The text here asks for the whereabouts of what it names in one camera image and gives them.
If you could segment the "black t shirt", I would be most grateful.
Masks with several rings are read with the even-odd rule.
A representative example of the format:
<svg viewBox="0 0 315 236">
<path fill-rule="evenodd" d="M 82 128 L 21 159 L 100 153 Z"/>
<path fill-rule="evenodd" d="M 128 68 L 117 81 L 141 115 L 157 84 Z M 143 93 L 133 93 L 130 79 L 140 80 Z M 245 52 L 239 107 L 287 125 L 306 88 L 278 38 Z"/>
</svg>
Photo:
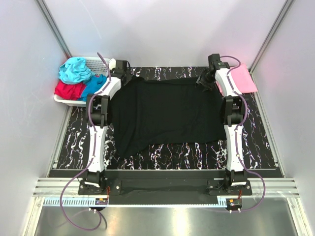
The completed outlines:
<svg viewBox="0 0 315 236">
<path fill-rule="evenodd" d="M 114 142 L 122 158 L 149 145 L 207 143 L 224 140 L 222 97 L 196 78 L 132 80 L 111 99 Z"/>
</svg>

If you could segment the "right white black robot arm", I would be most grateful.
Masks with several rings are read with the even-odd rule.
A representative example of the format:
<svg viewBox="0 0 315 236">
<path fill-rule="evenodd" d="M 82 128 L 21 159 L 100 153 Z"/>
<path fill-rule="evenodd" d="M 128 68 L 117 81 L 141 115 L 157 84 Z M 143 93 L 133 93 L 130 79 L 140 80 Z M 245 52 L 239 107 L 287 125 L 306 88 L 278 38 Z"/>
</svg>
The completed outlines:
<svg viewBox="0 0 315 236">
<path fill-rule="evenodd" d="M 239 194 L 242 188 L 247 187 L 247 172 L 243 162 L 242 133 L 243 124 L 248 114 L 246 99 L 237 88 L 232 77 L 232 70 L 241 66 L 231 67 L 221 59 L 220 54 L 208 56 L 208 64 L 199 75 L 196 84 L 204 90 L 221 89 L 223 102 L 220 109 L 220 118 L 226 133 L 227 166 L 225 177 L 218 187 L 229 195 Z"/>
</svg>

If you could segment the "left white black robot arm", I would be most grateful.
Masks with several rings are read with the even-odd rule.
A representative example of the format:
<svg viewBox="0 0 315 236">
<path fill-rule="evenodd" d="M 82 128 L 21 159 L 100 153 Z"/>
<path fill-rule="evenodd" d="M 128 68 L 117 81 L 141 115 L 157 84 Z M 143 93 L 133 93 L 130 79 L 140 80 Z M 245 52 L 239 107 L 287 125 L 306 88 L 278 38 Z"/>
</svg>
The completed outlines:
<svg viewBox="0 0 315 236">
<path fill-rule="evenodd" d="M 108 75 L 106 82 L 93 94 L 87 95 L 86 117 L 89 125 L 90 148 L 89 160 L 82 174 L 80 195 L 106 193 L 104 145 L 105 136 L 110 125 L 110 100 L 121 87 L 127 83 L 130 63 L 126 60 L 111 59 L 108 63 L 101 59 Z"/>
</svg>

